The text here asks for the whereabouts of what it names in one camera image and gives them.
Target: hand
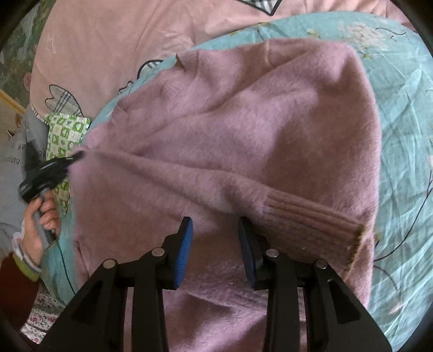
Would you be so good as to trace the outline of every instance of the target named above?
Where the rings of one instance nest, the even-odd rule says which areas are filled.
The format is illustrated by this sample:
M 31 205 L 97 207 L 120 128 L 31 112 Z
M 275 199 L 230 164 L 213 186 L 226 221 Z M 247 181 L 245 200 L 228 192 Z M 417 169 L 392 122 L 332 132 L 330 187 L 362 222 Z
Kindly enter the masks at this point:
M 24 212 L 24 239 L 23 246 L 30 259 L 40 265 L 44 249 L 39 233 L 36 229 L 33 214 L 40 208 L 43 216 L 40 218 L 40 223 L 46 230 L 55 229 L 56 235 L 60 234 L 60 216 L 57 212 L 57 205 L 54 199 L 54 194 L 51 190 L 44 193 L 45 201 L 42 203 L 42 198 L 32 200 Z

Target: fuzzy knit fabric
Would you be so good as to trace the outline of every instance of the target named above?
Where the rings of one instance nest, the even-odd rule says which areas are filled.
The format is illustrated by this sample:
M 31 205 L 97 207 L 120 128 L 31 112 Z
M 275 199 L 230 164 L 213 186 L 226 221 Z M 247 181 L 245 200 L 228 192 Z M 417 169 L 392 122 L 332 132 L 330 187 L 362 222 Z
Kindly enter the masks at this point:
M 71 169 L 79 282 L 190 216 L 186 278 L 164 292 L 170 351 L 261 351 L 267 297 L 246 281 L 245 215 L 292 259 L 328 261 L 367 304 L 380 142 L 372 88 L 344 43 L 179 54 L 88 134 Z

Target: gray fabric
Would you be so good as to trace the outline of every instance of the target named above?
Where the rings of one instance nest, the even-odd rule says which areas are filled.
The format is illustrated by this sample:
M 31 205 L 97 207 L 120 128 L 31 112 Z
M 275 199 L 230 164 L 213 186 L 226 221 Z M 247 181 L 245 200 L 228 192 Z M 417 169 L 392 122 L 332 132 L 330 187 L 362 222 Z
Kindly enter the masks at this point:
M 34 143 L 43 159 L 47 149 L 48 126 L 38 120 L 31 108 L 23 115 L 23 127 L 0 145 L 0 258 L 12 251 L 12 235 L 21 231 L 26 204 L 18 194 L 24 179 L 24 147 Z

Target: silver rivet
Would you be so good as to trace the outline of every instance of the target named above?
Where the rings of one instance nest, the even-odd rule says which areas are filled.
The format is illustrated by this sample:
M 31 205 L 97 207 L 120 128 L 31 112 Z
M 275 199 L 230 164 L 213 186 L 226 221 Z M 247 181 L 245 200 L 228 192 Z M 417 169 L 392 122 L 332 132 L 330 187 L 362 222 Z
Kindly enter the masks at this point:
M 279 254 L 280 254 L 280 252 L 278 252 L 274 248 L 270 248 L 266 251 L 266 255 L 270 258 L 276 258 L 276 257 L 278 257 Z
M 116 261 L 114 259 L 107 259 L 102 265 L 106 269 L 111 269 L 116 265 Z
M 152 250 L 152 255 L 154 257 L 162 257 L 165 254 L 165 251 L 163 248 L 155 248 Z
M 319 269 L 326 269 L 328 267 L 328 263 L 325 262 L 323 259 L 319 259 L 319 260 L 316 261 L 316 266 Z

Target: teal bedsheet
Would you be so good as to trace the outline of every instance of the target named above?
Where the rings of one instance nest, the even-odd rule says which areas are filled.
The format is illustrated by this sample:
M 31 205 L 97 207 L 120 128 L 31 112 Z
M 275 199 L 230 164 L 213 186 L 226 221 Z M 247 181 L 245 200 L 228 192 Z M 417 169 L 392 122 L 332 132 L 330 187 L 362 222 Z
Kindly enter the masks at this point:
M 386 18 L 352 12 L 315 13 L 260 23 L 196 48 L 228 49 L 281 37 L 316 37 L 351 44 L 373 86 L 383 132 L 380 207 L 376 222 L 380 241 L 376 258 L 396 248 L 412 227 L 407 240 L 393 254 L 375 262 L 369 305 L 370 313 L 397 351 L 415 330 L 431 302 L 433 207 L 431 199 L 425 199 L 429 194 L 433 155 L 433 59 L 420 37 L 406 27 Z M 174 63 L 174 57 L 168 58 L 142 75 L 101 111 L 90 129 L 110 118 L 122 96 L 146 84 L 161 70 L 173 67 Z M 73 227 L 71 205 L 63 222 L 60 244 L 69 276 L 76 286 Z M 72 298 L 56 248 L 45 257 L 43 278 L 60 301 L 67 303 Z

